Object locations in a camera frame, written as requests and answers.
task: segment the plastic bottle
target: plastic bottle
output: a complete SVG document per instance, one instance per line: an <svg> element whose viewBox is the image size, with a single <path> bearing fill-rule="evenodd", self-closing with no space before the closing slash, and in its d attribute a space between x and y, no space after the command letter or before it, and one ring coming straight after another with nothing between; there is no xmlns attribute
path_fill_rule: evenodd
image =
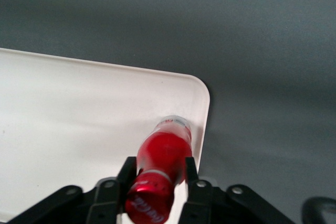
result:
<svg viewBox="0 0 336 224"><path fill-rule="evenodd" d="M125 211L135 224L162 224L169 217L174 188L185 178L185 158L192 156L191 128L180 116L167 116L142 143L139 174L127 194Z"/></svg>

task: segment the bolt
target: bolt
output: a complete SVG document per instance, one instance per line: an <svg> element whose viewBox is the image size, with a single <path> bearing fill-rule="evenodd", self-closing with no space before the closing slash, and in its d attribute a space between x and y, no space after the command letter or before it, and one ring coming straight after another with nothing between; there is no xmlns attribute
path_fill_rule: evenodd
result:
<svg viewBox="0 0 336 224"><path fill-rule="evenodd" d="M66 191L66 195L71 195L71 194L75 194L77 192L76 188L70 188L69 190Z"/></svg>
<svg viewBox="0 0 336 224"><path fill-rule="evenodd" d="M203 180L200 180L200 181L198 181L198 182L196 183L196 185L197 185L198 187L206 187L206 182L203 181Z"/></svg>
<svg viewBox="0 0 336 224"><path fill-rule="evenodd" d="M113 181L107 181L107 182L105 183L105 185L104 185L105 188L110 188L110 187L112 187L112 186L114 186L114 182L113 182Z"/></svg>
<svg viewBox="0 0 336 224"><path fill-rule="evenodd" d="M235 194L242 194L243 190L240 187L234 187L232 188L233 193Z"/></svg>

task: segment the coca-cola logo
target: coca-cola logo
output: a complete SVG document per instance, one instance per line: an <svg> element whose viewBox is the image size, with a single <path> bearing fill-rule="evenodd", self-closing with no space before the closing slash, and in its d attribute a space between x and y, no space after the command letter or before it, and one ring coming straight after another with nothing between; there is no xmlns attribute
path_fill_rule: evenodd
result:
<svg viewBox="0 0 336 224"><path fill-rule="evenodd" d="M151 218L152 223L159 223L163 221L163 215L159 215L158 212L153 209L146 201L144 201L138 195L135 195L134 201L132 201L132 206L139 212L145 213Z"/></svg>

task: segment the red bottle cap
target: red bottle cap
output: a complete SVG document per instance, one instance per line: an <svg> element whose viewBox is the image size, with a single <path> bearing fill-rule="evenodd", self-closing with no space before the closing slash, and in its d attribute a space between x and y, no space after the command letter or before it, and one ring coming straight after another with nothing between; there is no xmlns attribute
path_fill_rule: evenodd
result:
<svg viewBox="0 0 336 224"><path fill-rule="evenodd" d="M125 210L135 224L162 224L168 220L174 185L158 172L138 175L127 194Z"/></svg>

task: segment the gray background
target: gray background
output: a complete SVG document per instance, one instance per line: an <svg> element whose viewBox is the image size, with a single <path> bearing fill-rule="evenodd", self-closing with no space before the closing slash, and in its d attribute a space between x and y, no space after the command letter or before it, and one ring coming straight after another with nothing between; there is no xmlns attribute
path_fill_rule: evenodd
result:
<svg viewBox="0 0 336 224"><path fill-rule="evenodd" d="M195 75L201 175L295 222L336 198L336 0L0 0L0 47Z"/></svg>

